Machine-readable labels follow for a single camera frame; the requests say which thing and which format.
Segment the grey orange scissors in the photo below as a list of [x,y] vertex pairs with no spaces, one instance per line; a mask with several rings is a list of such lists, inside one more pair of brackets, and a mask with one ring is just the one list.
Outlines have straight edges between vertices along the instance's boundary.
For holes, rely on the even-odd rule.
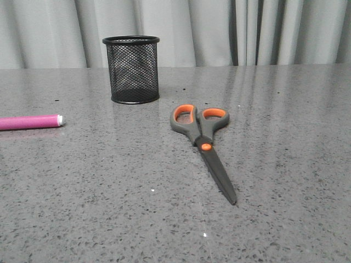
[[170,124],[172,130],[186,135],[193,146],[198,148],[219,190],[234,205],[237,201],[234,187],[213,146],[215,132],[225,127],[229,119],[228,112],[221,108],[207,108],[198,112],[196,106],[183,104],[172,111]]

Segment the pink marker pen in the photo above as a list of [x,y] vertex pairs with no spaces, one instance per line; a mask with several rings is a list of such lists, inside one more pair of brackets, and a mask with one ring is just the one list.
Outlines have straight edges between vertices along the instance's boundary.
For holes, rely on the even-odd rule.
[[0,130],[56,128],[63,126],[64,123],[63,115],[4,117],[1,118]]

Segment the black mesh pen holder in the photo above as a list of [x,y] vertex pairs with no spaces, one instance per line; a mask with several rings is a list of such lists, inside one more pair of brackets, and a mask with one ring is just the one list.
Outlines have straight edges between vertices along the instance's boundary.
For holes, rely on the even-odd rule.
[[116,36],[106,45],[111,100],[144,104],[159,98],[156,36]]

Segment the grey curtain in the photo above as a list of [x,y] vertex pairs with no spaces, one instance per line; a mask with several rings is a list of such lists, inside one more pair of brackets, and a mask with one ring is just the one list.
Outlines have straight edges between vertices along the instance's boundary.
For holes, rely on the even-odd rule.
[[1,1],[2,69],[106,67],[124,35],[162,67],[349,63],[350,1]]

